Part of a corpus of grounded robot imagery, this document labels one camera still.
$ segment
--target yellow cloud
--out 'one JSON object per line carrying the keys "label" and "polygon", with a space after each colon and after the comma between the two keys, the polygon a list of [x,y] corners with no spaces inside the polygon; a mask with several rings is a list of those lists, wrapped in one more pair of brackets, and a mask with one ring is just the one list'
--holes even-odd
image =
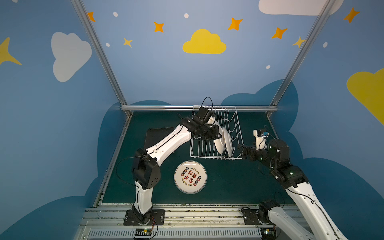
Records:
{"label": "yellow cloud", "polygon": [[183,51],[186,53],[205,53],[219,54],[223,53],[227,46],[221,42],[219,35],[210,33],[207,29],[197,30],[183,45]]}
{"label": "yellow cloud", "polygon": [[384,125],[384,68],[375,74],[353,74],[347,81],[347,88]]}

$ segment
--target star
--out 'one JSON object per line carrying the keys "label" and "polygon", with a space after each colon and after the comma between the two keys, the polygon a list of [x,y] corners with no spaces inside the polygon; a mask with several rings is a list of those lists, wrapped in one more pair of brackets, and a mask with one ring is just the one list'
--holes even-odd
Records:
{"label": "star", "polygon": [[299,48],[301,47],[301,44],[303,43],[305,41],[305,39],[304,40],[301,40],[301,36],[299,37],[299,40],[295,43],[295,44],[292,44],[292,46],[293,45],[298,45],[299,46]]}
{"label": "star", "polygon": [[93,12],[88,13],[89,20],[96,22],[95,19],[93,18]]}
{"label": "star", "polygon": [[352,22],[353,18],[359,14],[360,12],[356,12],[355,9],[351,9],[351,11],[349,12],[349,14],[344,18],[344,20],[348,20],[349,23]]}
{"label": "star", "polygon": [[228,30],[235,29],[238,31],[239,30],[239,24],[241,23],[241,21],[243,21],[243,20],[242,19],[236,20],[236,19],[232,18],[232,23],[229,26]]}
{"label": "star", "polygon": [[21,65],[19,61],[17,61],[14,57],[12,57],[8,52],[9,45],[9,37],[4,40],[4,42],[0,45],[0,65],[5,61],[10,61],[16,64]]}
{"label": "star", "polygon": [[158,24],[158,23],[155,22],[155,26],[156,26],[155,31],[161,31],[161,32],[163,33],[163,26],[164,26],[164,23],[160,23],[160,24]]}
{"label": "star", "polygon": [[272,38],[280,38],[283,36],[283,33],[287,30],[288,28],[286,29],[280,29],[280,28],[277,28],[276,29],[276,33],[275,35],[272,37]]}
{"label": "star", "polygon": [[124,40],[125,40],[125,43],[124,43],[123,45],[129,45],[129,46],[132,48],[132,46],[131,46],[131,42],[132,42],[132,40],[131,40],[131,41],[128,41],[128,40],[126,40],[125,38],[124,38]]}

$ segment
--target metal rack wire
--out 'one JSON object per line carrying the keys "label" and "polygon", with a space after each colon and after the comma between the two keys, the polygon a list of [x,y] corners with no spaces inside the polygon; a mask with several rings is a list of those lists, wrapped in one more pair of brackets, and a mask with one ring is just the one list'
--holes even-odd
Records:
{"label": "metal rack wire", "polygon": [[231,106],[215,106],[213,109],[216,120],[221,127],[225,127],[230,136],[232,142],[232,157],[229,157],[227,147],[225,151],[220,154],[214,144],[213,140],[201,140],[200,137],[192,138],[190,145],[190,156],[194,158],[211,158],[211,159],[242,159],[240,152],[237,149],[238,144],[243,144],[243,136],[240,130],[240,123],[237,116],[236,107]]}

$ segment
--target mounting plate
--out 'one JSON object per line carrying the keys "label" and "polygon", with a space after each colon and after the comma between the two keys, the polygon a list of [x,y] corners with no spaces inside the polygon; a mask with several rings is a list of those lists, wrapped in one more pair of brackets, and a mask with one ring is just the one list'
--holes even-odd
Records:
{"label": "mounting plate", "polygon": [[[155,218],[155,222],[158,226],[164,225],[164,209],[152,209],[152,216]],[[132,209],[129,209],[125,213],[124,217],[124,226],[139,226],[139,219],[136,217],[135,213],[133,213]],[[146,226],[152,226],[153,221],[150,220]]]}
{"label": "mounting plate", "polygon": [[242,209],[243,219],[245,225],[260,225],[257,217],[257,209]]}

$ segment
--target white cloud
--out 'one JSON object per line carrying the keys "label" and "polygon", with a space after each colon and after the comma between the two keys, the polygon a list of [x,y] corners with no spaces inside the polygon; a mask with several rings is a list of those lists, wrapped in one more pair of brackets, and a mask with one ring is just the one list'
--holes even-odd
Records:
{"label": "white cloud", "polygon": [[[327,0],[260,0],[261,12],[272,15],[306,15],[317,16]],[[336,0],[331,9],[335,13],[344,0]]]}
{"label": "white cloud", "polygon": [[51,47],[56,58],[53,74],[62,83],[68,81],[92,55],[91,45],[74,33],[54,33]]}

